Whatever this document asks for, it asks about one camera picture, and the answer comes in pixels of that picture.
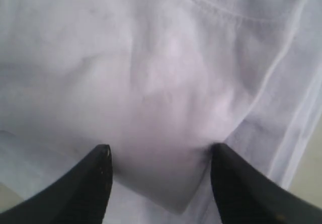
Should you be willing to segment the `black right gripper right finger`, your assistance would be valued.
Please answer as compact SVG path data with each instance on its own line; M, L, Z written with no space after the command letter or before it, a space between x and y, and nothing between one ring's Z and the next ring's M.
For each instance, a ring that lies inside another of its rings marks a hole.
M222 223L321 223L321 209L282 189L224 143L211 148L211 186Z

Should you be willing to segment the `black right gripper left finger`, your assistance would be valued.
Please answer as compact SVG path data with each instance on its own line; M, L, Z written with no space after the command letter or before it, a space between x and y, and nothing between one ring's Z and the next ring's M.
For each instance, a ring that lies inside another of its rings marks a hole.
M112 184L111 150L100 144L49 187L1 213L1 223L102 223Z

